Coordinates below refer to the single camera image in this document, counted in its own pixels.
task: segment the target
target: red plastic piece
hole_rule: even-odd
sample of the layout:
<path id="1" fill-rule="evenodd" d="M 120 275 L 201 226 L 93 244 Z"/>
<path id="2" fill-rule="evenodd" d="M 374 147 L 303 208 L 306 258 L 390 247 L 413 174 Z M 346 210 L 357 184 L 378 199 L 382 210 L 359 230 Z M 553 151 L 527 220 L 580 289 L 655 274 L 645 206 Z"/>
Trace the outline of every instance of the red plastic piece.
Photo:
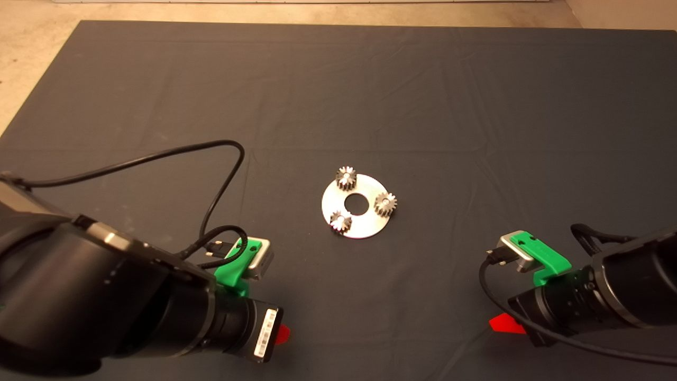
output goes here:
<path id="1" fill-rule="evenodd" d="M 524 327 L 520 323 L 517 323 L 512 316 L 502 313 L 497 317 L 489 320 L 489 325 L 495 332 L 505 332 L 507 334 L 522 334 L 525 335 L 527 332 L 524 330 Z"/>
<path id="2" fill-rule="evenodd" d="M 286 343 L 287 340 L 289 340 L 289 336 L 291 335 L 291 333 L 292 330 L 289 329 L 289 327 L 287 327 L 284 324 L 280 324 L 280 328 L 278 329 L 278 335 L 275 336 L 275 345 Z"/>

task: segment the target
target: planetary gear assembly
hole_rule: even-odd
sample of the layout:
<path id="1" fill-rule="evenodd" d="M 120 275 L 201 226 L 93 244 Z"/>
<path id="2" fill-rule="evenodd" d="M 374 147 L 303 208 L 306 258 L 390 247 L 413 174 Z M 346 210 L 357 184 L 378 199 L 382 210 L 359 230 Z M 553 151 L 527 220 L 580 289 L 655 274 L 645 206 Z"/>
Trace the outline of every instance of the planetary gear assembly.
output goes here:
<path id="1" fill-rule="evenodd" d="M 353 194 L 364 196 L 369 207 L 355 215 L 345 208 Z M 397 198 L 378 180 L 359 174 L 354 167 L 340 167 L 322 195 L 322 215 L 331 229 L 344 237 L 361 239 L 380 232 L 397 209 Z"/>

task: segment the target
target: black cable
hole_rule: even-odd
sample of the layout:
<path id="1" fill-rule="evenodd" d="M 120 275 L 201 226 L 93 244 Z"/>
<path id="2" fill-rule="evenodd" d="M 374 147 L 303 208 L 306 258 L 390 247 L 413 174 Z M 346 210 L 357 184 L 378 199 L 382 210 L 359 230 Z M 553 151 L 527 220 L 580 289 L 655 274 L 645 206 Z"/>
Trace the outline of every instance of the black cable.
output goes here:
<path id="1" fill-rule="evenodd" d="M 246 250 L 248 244 L 247 233 L 245 233 L 244 230 L 242 230 L 242 228 L 235 225 L 223 225 L 210 230 L 209 232 L 198 238 L 198 240 L 193 242 L 190 246 L 176 253 L 176 256 L 181 258 L 182 260 L 188 259 L 188 257 L 190 257 L 194 252 L 197 252 L 201 247 L 205 246 L 212 239 L 216 238 L 219 234 L 225 233 L 227 231 L 235 232 L 238 234 L 238 236 L 240 236 L 240 244 L 241 244 L 240 249 L 233 256 L 230 256 L 224 260 L 216 262 L 227 261 L 224 262 L 223 264 L 233 262 L 234 260 L 238 259 L 242 255 L 242 253 L 244 253 L 244 250 Z"/>
<path id="2" fill-rule="evenodd" d="M 576 238 L 576 241 L 578 241 L 578 243 L 590 256 L 602 251 L 592 240 L 593 238 L 597 238 L 600 243 L 625 243 L 637 238 L 630 235 L 602 233 L 585 224 L 571 225 L 571 234 L 573 234 L 573 237 Z"/>
<path id="3" fill-rule="evenodd" d="M 212 213 L 214 212 L 214 208 L 216 207 L 216 204 L 219 202 L 221 199 L 221 196 L 225 192 L 226 188 L 230 184 L 230 182 L 233 180 L 233 177 L 237 173 L 238 169 L 240 169 L 240 166 L 242 165 L 242 162 L 244 160 L 244 147 L 236 142 L 235 140 L 214 140 L 211 142 L 205 142 L 205 143 L 198 143 L 198 144 L 191 144 L 187 146 L 181 146 L 177 148 L 172 148 L 166 151 L 161 151 L 158 153 L 153 153 L 151 155 L 143 156 L 143 157 L 138 157 L 136 159 L 132 159 L 129 161 L 123 161 L 122 163 L 117 163 L 113 165 L 109 165 L 107 167 L 103 167 L 100 169 L 96 169 L 90 172 L 85 172 L 84 174 L 79 174 L 75 176 L 70 176 L 66 178 L 58 178 L 58 179 L 53 179 L 53 180 L 45 180 L 45 181 L 28 181 L 28 180 L 23 180 L 23 179 L 17 179 L 15 184 L 19 186 L 23 186 L 25 188 L 51 188 L 54 186 L 63 186 L 63 185 L 70 185 L 70 184 L 75 184 L 77 182 L 82 182 L 86 180 L 91 180 L 93 178 L 105 176 L 108 174 L 112 174 L 114 172 L 121 171 L 123 169 L 131 168 L 136 165 L 141 165 L 148 163 L 150 161 L 158 160 L 158 159 L 164 159 L 165 157 L 170 157 L 174 155 L 180 155 L 182 153 L 189 153 L 189 152 L 194 152 L 194 151 L 201 151 L 204 149 L 208 148 L 214 148 L 218 146 L 233 146 L 240 151 L 240 155 L 238 156 L 237 162 L 235 162 L 235 166 L 233 166 L 233 169 L 231 169 L 230 173 L 228 174 L 228 177 L 225 179 L 223 184 L 221 185 L 221 188 L 217 192 L 216 196 L 214 196 L 214 199 L 212 200 L 212 203 L 209 205 L 209 208 L 207 208 L 206 213 L 204 214 L 204 217 L 202 218 L 202 223 L 200 224 L 200 237 L 204 235 L 204 231 L 206 230 L 206 226 L 209 223 L 209 218 L 211 217 Z"/>
<path id="4" fill-rule="evenodd" d="M 574 348 L 586 350 L 588 352 L 596 353 L 598 355 L 602 356 L 608 356 L 608 357 L 615 357 L 617 359 L 623 359 L 623 360 L 629 360 L 629 361 L 637 361 L 640 363 L 650 363 L 650 364 L 656 364 L 656 365 L 668 365 L 668 366 L 677 366 L 677 357 L 666 357 L 666 356 L 658 356 L 658 355 L 651 355 L 647 353 L 635 353 L 635 352 L 628 352 L 625 350 L 619 350 L 619 349 L 614 349 L 614 348 L 606 348 L 604 346 L 597 346 L 594 344 L 589 344 L 587 342 L 582 342 L 579 340 L 574 340 L 571 338 L 568 338 L 567 336 L 558 334 L 554 331 L 551 331 L 547 328 L 542 327 L 541 325 L 538 325 L 537 323 L 534 323 L 533 321 L 529 320 L 527 317 L 524 317 L 523 315 L 519 314 L 509 306 L 504 305 L 492 292 L 489 290 L 489 286 L 487 285 L 487 277 L 486 277 L 486 271 L 487 267 L 489 266 L 489 259 L 486 259 L 484 263 L 479 267 L 479 284 L 482 287 L 482 290 L 484 291 L 485 294 L 487 294 L 487 297 L 500 309 L 502 309 L 504 312 L 508 313 L 508 315 L 512 316 L 515 320 L 517 320 L 520 324 L 527 326 L 528 328 L 533 329 L 534 331 L 537 331 L 539 334 L 542 334 L 543 336 L 547 336 L 553 340 L 557 340 L 559 342 L 562 342 L 563 344 L 572 346 Z"/>

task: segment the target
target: metal gear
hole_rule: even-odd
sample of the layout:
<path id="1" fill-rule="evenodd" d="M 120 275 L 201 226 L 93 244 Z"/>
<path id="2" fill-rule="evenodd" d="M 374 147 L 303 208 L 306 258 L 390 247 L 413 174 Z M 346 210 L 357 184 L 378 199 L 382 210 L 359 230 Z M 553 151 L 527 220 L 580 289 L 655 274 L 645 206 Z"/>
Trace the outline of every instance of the metal gear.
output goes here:
<path id="1" fill-rule="evenodd" d="M 344 191 L 350 191 L 355 188 L 357 183 L 357 172 L 353 167 L 341 167 L 336 171 L 336 185 Z"/>
<path id="2" fill-rule="evenodd" d="M 397 209 L 397 199 L 392 193 L 381 193 L 376 196 L 374 210 L 381 217 L 389 217 Z"/>
<path id="3" fill-rule="evenodd" d="M 350 226 L 353 224 L 353 218 L 348 214 L 341 213 L 337 210 L 332 213 L 331 218 L 329 219 L 329 225 L 334 229 L 338 234 L 343 234 L 350 229 Z"/>

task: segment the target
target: gray cloth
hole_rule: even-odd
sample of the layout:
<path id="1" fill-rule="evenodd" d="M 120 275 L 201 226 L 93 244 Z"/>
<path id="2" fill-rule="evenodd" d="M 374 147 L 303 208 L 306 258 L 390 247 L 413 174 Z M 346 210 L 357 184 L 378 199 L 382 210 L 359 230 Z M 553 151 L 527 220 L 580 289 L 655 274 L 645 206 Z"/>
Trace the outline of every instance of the gray cloth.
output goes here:
<path id="1" fill-rule="evenodd" d="M 272 241 L 251 294 L 285 308 L 290 341 L 264 366 L 107 360 L 79 380 L 674 380 L 491 333 L 499 311 L 477 268 L 520 228 L 583 266 L 570 224 L 675 224 L 676 68 L 674 31 L 82 22 L 0 140 L 0 163 L 42 180 L 213 139 L 248 150 L 212 226 Z M 220 148 L 36 194 L 177 250 L 235 158 Z M 323 220 L 342 165 L 400 200 L 372 238 Z M 513 267 L 489 277 L 505 298 L 530 287 Z M 676 337 L 581 339 L 677 354 Z"/>

